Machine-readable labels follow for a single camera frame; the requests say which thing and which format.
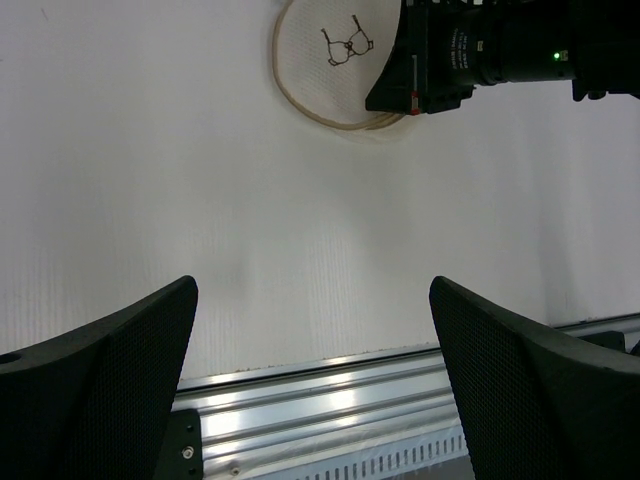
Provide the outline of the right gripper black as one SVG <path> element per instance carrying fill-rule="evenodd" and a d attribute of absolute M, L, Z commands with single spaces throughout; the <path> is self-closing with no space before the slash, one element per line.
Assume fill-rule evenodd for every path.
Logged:
<path fill-rule="evenodd" d="M 370 112 L 458 109 L 478 86 L 505 82 L 503 1 L 404 1 L 389 58 L 365 99 Z"/>

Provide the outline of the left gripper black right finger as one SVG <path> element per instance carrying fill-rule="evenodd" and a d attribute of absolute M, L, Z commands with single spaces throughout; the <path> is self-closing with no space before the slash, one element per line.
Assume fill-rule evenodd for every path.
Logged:
<path fill-rule="evenodd" d="M 443 276 L 429 303 L 476 478 L 638 478 L 637 347 L 571 336 Z"/>

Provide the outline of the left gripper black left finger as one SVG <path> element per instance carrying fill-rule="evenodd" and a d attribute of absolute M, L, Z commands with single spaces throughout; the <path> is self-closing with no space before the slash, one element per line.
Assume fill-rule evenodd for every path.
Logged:
<path fill-rule="evenodd" d="M 198 303 L 183 276 L 142 300 L 1 356 L 4 479 L 150 479 Z"/>

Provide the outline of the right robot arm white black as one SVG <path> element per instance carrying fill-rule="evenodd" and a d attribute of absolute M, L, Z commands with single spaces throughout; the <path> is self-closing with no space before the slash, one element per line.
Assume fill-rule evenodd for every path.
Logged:
<path fill-rule="evenodd" d="M 639 95 L 636 1 L 404 1 L 373 112 L 436 114 L 478 86 L 568 81 L 572 98 Z"/>

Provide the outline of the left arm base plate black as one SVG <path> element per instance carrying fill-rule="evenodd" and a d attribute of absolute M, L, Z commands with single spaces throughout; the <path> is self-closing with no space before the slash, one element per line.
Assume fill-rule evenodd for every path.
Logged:
<path fill-rule="evenodd" d="M 154 480 L 201 480 L 203 445 L 200 415 L 195 409 L 172 411 Z"/>

